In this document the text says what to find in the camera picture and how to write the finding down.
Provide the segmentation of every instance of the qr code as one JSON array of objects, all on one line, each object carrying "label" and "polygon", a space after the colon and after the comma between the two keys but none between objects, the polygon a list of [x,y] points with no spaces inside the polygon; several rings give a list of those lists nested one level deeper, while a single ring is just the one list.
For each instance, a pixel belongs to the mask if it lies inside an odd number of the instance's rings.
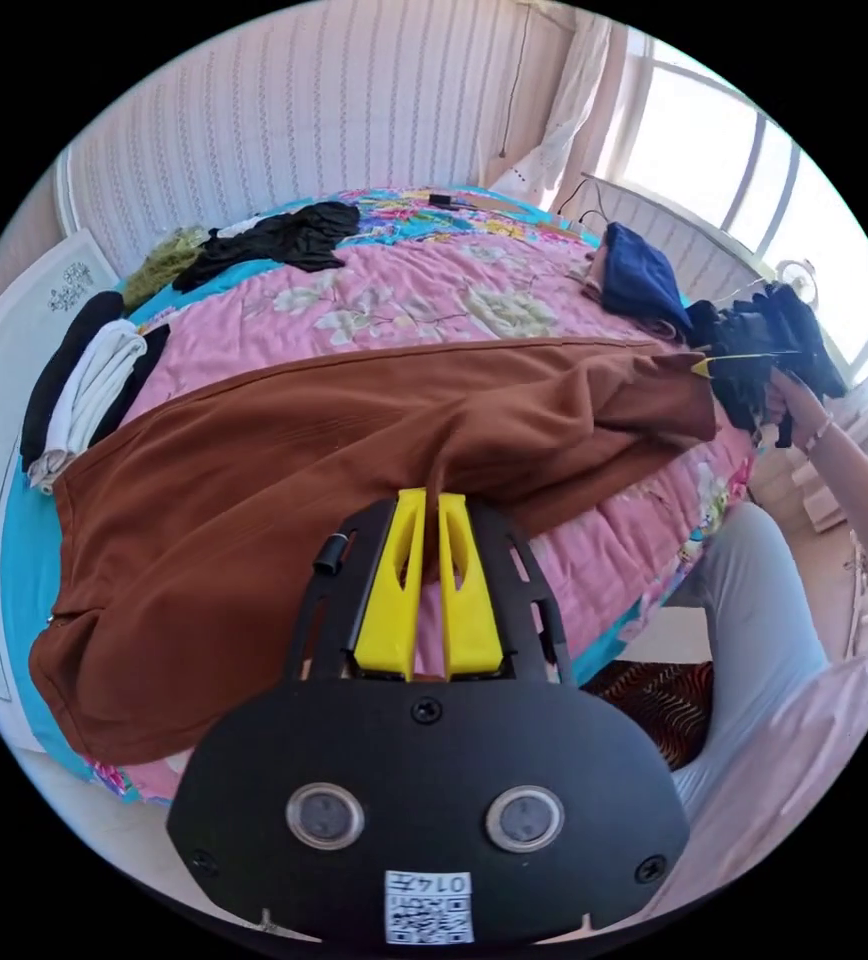
[{"label": "qr code", "polygon": [[389,870],[384,887],[388,943],[443,946],[474,942],[469,873]]}]

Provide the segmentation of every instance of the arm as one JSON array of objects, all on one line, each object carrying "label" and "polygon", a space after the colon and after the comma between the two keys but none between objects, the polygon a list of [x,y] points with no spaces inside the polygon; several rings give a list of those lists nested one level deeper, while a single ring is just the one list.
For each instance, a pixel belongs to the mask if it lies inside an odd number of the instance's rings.
[{"label": "arm", "polygon": [[[774,371],[768,387],[772,419],[789,410],[793,441],[805,450],[808,439],[827,420],[821,402],[803,384]],[[868,554],[868,456],[836,424],[830,424],[809,453],[811,463],[831,491]]]}]

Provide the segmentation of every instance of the leg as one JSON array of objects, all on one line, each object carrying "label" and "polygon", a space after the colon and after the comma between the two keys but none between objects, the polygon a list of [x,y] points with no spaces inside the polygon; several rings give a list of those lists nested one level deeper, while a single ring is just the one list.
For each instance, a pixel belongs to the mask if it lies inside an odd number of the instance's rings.
[{"label": "leg", "polygon": [[693,821],[751,733],[828,660],[791,551],[773,519],[753,504],[731,510],[669,602],[704,608],[714,661],[707,741],[674,772]]}]

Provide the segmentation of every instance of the bracelet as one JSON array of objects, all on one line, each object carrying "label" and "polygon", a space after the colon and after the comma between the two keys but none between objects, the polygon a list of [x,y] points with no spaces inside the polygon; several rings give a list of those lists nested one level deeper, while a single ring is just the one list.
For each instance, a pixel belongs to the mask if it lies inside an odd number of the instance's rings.
[{"label": "bracelet", "polygon": [[813,436],[808,438],[807,443],[804,444],[804,452],[810,456],[811,451],[817,446],[821,437],[827,433],[828,427],[834,422],[834,414],[828,411],[827,419],[817,428]]}]

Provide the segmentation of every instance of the fan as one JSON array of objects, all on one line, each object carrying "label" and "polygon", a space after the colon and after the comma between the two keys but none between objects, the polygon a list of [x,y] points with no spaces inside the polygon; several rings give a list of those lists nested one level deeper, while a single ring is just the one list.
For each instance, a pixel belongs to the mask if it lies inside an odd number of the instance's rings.
[{"label": "fan", "polygon": [[817,272],[810,260],[782,260],[775,272],[781,283],[793,287],[798,300],[817,309]]}]

